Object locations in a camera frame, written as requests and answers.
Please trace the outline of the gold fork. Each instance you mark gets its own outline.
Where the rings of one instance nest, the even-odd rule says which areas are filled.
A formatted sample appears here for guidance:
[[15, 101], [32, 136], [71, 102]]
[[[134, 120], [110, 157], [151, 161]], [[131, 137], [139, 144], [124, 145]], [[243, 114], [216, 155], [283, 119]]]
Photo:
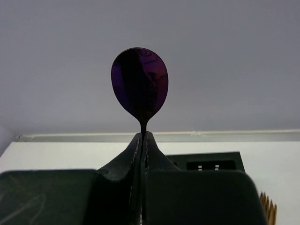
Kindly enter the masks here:
[[266, 195], [265, 192], [260, 193], [260, 201], [265, 209], [268, 225], [276, 225], [277, 205]]

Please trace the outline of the purple spoon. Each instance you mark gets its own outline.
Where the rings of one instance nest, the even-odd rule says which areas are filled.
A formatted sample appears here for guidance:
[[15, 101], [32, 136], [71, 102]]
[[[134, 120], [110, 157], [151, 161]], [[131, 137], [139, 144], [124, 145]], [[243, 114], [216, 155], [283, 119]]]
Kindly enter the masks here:
[[161, 109], [168, 93], [168, 72], [153, 51], [133, 47], [121, 52], [112, 64], [114, 94], [146, 133], [148, 121]]

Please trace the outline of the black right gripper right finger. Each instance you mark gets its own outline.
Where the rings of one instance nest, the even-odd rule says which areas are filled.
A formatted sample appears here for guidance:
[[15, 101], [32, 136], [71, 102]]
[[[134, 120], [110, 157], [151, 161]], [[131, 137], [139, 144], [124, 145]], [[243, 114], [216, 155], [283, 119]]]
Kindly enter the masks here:
[[151, 132], [146, 132], [142, 139], [142, 224], [146, 225], [146, 193], [145, 181], [148, 170], [180, 170], [171, 160], [164, 155], [155, 141]]

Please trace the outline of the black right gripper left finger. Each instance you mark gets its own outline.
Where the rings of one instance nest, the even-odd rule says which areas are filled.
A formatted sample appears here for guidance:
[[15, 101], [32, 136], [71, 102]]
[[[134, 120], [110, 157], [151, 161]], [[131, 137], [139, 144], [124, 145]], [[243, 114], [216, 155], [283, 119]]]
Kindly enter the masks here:
[[141, 214], [140, 157], [143, 135], [98, 170], [97, 218], [101, 225], [138, 225]]

